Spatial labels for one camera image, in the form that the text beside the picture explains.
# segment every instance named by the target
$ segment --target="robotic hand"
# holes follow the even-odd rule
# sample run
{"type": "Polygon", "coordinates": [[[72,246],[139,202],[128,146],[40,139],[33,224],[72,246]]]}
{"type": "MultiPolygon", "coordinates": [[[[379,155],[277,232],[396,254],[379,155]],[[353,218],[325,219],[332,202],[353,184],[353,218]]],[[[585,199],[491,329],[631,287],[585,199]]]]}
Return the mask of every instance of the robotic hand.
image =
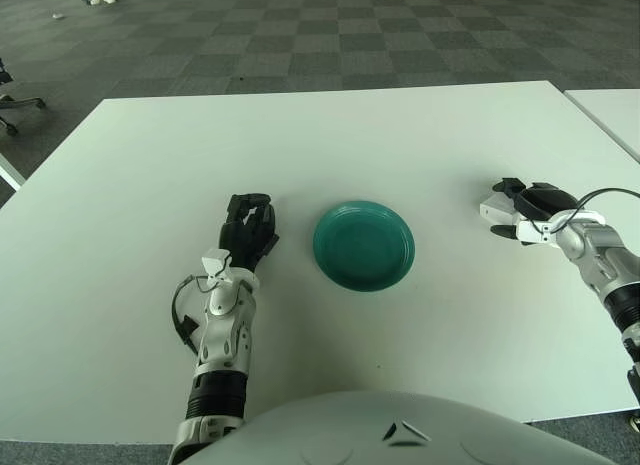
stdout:
{"type": "Polygon", "coordinates": [[[568,193],[548,183],[527,188],[505,178],[480,205],[494,223],[491,231],[524,245],[546,243],[562,249],[605,306],[622,333],[634,362],[627,378],[640,402],[640,257],[627,250],[617,232],[597,212],[582,209],[568,193]]]}
{"type": "Polygon", "coordinates": [[[211,296],[187,413],[178,427],[170,465],[243,423],[256,307],[253,292],[260,285],[253,272],[278,241],[270,201],[264,194],[233,195],[220,232],[220,248],[202,257],[211,296]]]}

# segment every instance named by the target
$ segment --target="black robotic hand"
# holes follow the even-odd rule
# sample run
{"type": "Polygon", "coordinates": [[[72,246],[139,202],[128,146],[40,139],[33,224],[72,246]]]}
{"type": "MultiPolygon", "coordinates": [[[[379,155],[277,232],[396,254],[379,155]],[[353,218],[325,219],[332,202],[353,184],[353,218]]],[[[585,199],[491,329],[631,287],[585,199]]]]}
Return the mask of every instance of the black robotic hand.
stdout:
{"type": "Polygon", "coordinates": [[[278,241],[271,197],[262,193],[233,195],[227,220],[220,231],[219,247],[231,252],[231,265],[255,271],[262,257],[278,241]]]}

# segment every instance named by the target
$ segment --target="black joint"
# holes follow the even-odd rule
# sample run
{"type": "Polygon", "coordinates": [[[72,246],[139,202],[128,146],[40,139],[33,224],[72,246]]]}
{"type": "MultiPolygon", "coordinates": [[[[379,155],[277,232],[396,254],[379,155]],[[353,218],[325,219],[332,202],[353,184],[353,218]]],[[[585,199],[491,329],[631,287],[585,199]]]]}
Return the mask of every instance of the black joint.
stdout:
{"type": "Polygon", "coordinates": [[[614,290],[604,299],[604,306],[621,332],[640,322],[640,283],[614,290]]]}
{"type": "Polygon", "coordinates": [[[185,418],[227,415],[243,418],[247,376],[235,370],[216,370],[193,380],[185,418]]]}

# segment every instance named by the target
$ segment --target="white table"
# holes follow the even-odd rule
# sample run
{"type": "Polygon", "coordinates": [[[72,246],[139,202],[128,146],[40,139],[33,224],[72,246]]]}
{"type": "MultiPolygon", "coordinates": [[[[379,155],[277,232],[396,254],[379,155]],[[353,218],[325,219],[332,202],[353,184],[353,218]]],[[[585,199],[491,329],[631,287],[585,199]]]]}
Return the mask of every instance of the white table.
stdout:
{"type": "Polygon", "coordinates": [[[567,90],[565,94],[640,163],[640,89],[567,90]]]}
{"type": "Polygon", "coordinates": [[[2,154],[0,154],[0,177],[14,190],[19,190],[24,184],[24,177],[20,175],[20,172],[18,172],[2,154]]]}
{"type": "MultiPolygon", "coordinates": [[[[0,210],[0,438],[172,442],[194,357],[171,295],[246,192],[272,195],[282,237],[257,270],[249,417],[345,389],[522,421],[636,406],[577,269],[480,218],[504,176],[640,188],[637,164],[548,82],[102,102],[0,210]],[[338,287],[312,258],[318,218],[358,198],[395,209],[416,242],[379,293],[338,287]]],[[[593,206],[640,253],[638,204],[593,206]]]]}

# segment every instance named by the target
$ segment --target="chair leg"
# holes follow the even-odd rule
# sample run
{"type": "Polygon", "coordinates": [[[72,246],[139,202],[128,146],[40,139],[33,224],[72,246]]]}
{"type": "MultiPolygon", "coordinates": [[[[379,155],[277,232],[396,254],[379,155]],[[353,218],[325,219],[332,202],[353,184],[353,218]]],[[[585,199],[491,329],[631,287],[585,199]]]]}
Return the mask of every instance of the chair leg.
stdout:
{"type": "Polygon", "coordinates": [[[0,124],[2,124],[4,126],[4,128],[7,130],[7,135],[10,135],[10,136],[13,137],[18,133],[18,129],[15,127],[15,125],[7,122],[2,117],[0,117],[0,124]]]}
{"type": "Polygon", "coordinates": [[[9,109],[9,108],[22,108],[28,107],[29,105],[35,105],[38,108],[45,108],[47,106],[44,103],[44,100],[41,98],[27,98],[24,100],[14,100],[8,95],[3,95],[0,97],[0,110],[9,109]]]}

